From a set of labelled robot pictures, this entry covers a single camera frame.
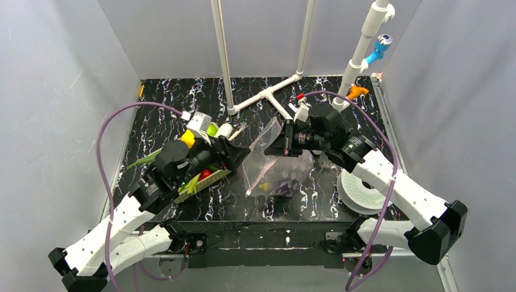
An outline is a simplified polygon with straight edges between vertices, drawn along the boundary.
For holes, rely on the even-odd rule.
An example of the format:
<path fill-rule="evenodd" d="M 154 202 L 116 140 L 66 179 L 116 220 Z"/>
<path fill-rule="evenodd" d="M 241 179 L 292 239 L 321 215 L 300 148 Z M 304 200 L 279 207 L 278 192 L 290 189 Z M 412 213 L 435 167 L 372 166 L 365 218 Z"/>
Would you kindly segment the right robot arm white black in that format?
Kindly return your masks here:
<path fill-rule="evenodd" d="M 410 250 L 430 265 L 437 265 L 464 231 L 468 208 L 433 195 L 392 165 L 376 145 L 359 132 L 349 132 L 340 113 L 328 104 L 309 109 L 310 123 L 286 120 L 265 155 L 298 157 L 305 150 L 320 150 L 331 162 L 379 191 L 408 217 L 383 221 L 377 233 L 374 217 L 361 216 L 334 243 L 356 251 L 372 238 L 375 245 Z"/>

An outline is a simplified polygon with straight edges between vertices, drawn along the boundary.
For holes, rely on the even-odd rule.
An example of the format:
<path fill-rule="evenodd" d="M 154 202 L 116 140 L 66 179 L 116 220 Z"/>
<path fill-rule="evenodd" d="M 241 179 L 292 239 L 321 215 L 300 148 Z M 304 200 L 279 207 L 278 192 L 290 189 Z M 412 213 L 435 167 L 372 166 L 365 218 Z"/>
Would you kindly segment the clear zip top bag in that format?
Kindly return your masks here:
<path fill-rule="evenodd" d="M 297 158 L 264 155 L 281 128 L 278 119 L 272 118 L 249 146 L 251 152 L 239 170 L 246 196 L 292 197 L 314 169 L 314 157 L 307 150 Z"/>

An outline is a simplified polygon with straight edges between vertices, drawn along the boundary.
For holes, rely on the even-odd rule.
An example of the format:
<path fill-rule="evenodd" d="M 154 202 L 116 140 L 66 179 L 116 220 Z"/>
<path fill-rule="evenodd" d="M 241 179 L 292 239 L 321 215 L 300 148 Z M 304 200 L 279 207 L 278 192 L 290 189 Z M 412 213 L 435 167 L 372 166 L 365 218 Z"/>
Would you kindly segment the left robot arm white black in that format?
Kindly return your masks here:
<path fill-rule="evenodd" d="M 136 229 L 179 197 L 180 187 L 211 166 L 234 172 L 250 154 L 224 136 L 166 143 L 122 201 L 82 239 L 53 249 L 48 258 L 67 291 L 102 291 L 116 273 L 147 256 L 176 249 L 187 252 L 187 231 L 175 220 L 158 223 L 131 240 Z"/>

